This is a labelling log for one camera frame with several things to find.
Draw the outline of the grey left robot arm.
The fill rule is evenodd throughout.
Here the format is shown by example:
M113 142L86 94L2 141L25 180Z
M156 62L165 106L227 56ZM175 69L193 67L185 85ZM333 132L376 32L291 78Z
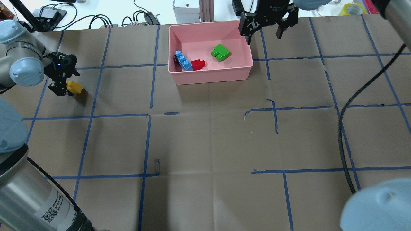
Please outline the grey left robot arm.
M45 77L58 96L73 95L67 79L79 76L77 58L51 52L15 20L1 22L1 93L15 85L34 86ZM28 157L28 129L21 115L1 99L0 219L13 231L95 231L72 197Z

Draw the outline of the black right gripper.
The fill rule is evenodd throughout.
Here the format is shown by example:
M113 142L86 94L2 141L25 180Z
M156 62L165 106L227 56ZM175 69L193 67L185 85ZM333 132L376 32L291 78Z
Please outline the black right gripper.
M276 37L280 40L284 31L298 24L299 9L289 0L258 0L253 13L245 11L241 0L233 0L232 7L240 17L238 30L245 36L247 45L251 44L252 35L262 27L277 24Z

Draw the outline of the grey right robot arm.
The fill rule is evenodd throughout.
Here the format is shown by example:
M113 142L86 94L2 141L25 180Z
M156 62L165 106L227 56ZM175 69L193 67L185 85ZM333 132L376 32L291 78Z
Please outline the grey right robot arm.
M410 51L352 101L342 142L356 193L341 166L337 117L401 41L379 15L302 18L275 37L260 32L268 89L244 126L236 161L257 163L241 187L245 224L257 231L410 230Z

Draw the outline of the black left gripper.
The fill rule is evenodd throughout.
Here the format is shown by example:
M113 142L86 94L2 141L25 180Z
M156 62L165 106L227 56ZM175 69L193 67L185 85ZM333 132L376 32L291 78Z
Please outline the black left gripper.
M48 89L57 96L73 96L67 88L66 81L72 75L81 76L76 69L77 57L74 54L48 53L43 56L43 60L50 61L50 64L44 66L45 75L53 80Z

